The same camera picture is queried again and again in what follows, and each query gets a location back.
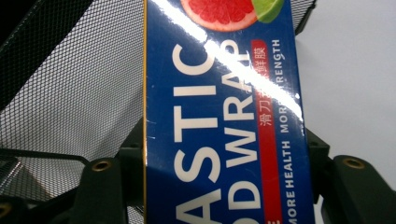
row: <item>metal mesh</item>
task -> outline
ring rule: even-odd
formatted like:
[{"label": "metal mesh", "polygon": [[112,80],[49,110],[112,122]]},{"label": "metal mesh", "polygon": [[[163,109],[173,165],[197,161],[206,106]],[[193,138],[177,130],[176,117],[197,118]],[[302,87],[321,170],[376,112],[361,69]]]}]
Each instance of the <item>metal mesh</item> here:
[{"label": "metal mesh", "polygon": [[[296,28],[314,1],[291,2]],[[0,147],[114,156],[142,117],[142,59],[142,0],[37,1],[0,48]],[[0,155],[0,194],[40,203],[75,188],[82,168]]]}]

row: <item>grapefruit slice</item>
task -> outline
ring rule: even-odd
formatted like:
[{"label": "grapefruit slice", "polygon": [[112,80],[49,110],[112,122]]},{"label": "grapefruit slice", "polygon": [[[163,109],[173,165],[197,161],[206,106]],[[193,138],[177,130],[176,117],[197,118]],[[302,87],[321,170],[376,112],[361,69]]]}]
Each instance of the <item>grapefruit slice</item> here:
[{"label": "grapefruit slice", "polygon": [[251,0],[181,0],[187,15],[207,29],[231,32],[257,20]]}]

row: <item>red stripe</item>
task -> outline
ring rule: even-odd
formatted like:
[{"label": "red stripe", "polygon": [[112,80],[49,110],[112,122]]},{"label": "red stripe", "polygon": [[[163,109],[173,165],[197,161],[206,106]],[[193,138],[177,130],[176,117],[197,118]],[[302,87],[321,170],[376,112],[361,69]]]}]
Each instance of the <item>red stripe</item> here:
[{"label": "red stripe", "polygon": [[[252,40],[253,67],[270,80],[268,48],[262,40]],[[279,171],[276,156],[276,135],[272,98],[256,88],[260,158],[262,162],[262,192],[265,224],[282,223]]]}]

